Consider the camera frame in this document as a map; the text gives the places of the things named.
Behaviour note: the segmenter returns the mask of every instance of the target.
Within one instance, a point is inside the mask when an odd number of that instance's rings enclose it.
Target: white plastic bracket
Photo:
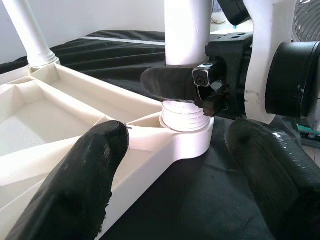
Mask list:
[[[245,82],[248,119],[270,124],[275,115],[265,106],[268,75],[281,43],[290,43],[296,0],[243,0],[253,27],[252,55]]]

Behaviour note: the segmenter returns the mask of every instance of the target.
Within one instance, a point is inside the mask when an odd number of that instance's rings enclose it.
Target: white wall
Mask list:
[[[29,0],[50,47],[98,30],[165,30],[164,0]],[[0,0],[0,64],[26,55]]]

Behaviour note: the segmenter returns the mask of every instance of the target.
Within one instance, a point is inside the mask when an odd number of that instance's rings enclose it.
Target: fan grille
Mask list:
[[[295,42],[320,41],[320,0],[298,0],[293,22]]]

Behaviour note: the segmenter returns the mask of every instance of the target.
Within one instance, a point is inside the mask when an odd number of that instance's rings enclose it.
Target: black fabric surface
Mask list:
[[[159,32],[100,31],[91,36],[164,41]],[[165,65],[165,47],[157,45],[78,39],[52,50],[68,68],[147,97],[140,75]],[[26,64],[21,58],[0,65],[0,73]],[[245,174],[227,150],[225,132],[231,122],[216,117],[209,150],[174,163],[102,239],[274,239]]]

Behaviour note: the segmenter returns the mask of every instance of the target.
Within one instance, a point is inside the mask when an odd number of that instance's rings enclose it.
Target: white pole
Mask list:
[[[165,0],[167,65],[197,66],[208,60],[212,0]]]
[[[208,60],[205,47],[210,38],[211,14],[212,0],[164,1],[166,65],[196,67]],[[173,130],[192,132],[205,127],[210,118],[193,103],[165,101],[162,121]]]
[[[40,30],[28,0],[2,0],[22,41],[31,68],[57,62]]]

